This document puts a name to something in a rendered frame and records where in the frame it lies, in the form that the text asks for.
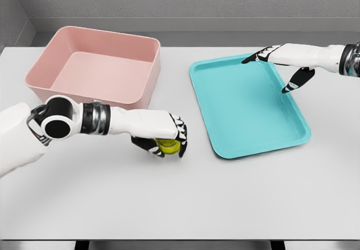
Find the pink rectangular basket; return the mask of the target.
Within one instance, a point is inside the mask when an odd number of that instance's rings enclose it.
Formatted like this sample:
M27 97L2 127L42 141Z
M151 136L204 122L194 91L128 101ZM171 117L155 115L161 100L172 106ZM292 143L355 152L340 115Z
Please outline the pink rectangular basket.
M160 69L155 38L66 26L31 67L25 84L45 102L65 95L126 110L147 108Z

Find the yellow-green tennis ball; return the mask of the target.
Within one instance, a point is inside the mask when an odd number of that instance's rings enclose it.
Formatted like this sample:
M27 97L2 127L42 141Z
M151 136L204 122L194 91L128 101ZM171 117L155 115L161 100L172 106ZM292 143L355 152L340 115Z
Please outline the yellow-green tennis ball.
M174 139L155 139L155 141L164 154L175 154L181 148L180 141Z

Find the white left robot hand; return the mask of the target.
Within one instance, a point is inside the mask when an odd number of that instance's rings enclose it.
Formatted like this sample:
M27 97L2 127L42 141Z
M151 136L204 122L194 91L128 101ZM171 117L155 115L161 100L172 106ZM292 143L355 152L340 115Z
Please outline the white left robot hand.
M144 110L139 114L140 125L130 132L134 145L156 156L165 157L157 140L175 140L180 142L178 156L183 157L187 148L187 126L179 116L155 110Z

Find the blue rectangular tray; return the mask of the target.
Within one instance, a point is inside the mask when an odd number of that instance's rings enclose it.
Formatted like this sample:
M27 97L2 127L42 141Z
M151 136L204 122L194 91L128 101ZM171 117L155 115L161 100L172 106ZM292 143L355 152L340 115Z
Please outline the blue rectangular tray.
M225 159L307 143L311 129L275 65L247 54L194 62L190 78L214 152Z

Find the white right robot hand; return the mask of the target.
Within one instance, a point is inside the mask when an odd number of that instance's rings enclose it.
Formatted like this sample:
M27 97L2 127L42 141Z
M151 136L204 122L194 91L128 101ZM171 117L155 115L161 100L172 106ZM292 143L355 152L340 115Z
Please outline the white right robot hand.
M241 63L263 61L275 65L296 66L299 69L291 77L290 81L282 89L282 93L288 93L302 87L315 75L315 68L318 66L317 56L322 47L306 44L286 43L265 47L245 58Z

